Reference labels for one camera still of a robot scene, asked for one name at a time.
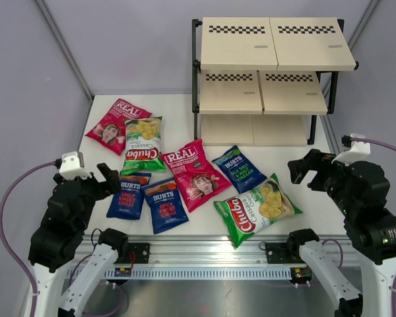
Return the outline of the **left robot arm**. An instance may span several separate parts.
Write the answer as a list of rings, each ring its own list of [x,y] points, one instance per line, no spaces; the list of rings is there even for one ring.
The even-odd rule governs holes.
[[[126,234],[116,229],[102,231],[81,274],[66,291],[62,290],[96,202],[121,191],[118,171],[104,163],[97,168],[104,176],[102,182],[82,168],[76,169],[70,180],[61,173],[53,177],[56,186],[40,227],[32,235],[28,254],[35,275],[35,316],[81,316],[105,271],[128,255]]]

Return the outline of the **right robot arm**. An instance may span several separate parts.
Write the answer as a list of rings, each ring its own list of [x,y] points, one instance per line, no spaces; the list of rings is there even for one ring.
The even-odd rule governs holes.
[[[390,183],[381,166],[363,160],[347,164],[340,156],[312,149],[303,158],[289,161],[288,169],[293,184],[300,184],[314,171],[309,189],[325,192],[343,214],[364,288],[353,287],[326,258],[312,229],[289,234],[290,257],[315,273],[336,316],[396,316],[396,216],[385,206]]]

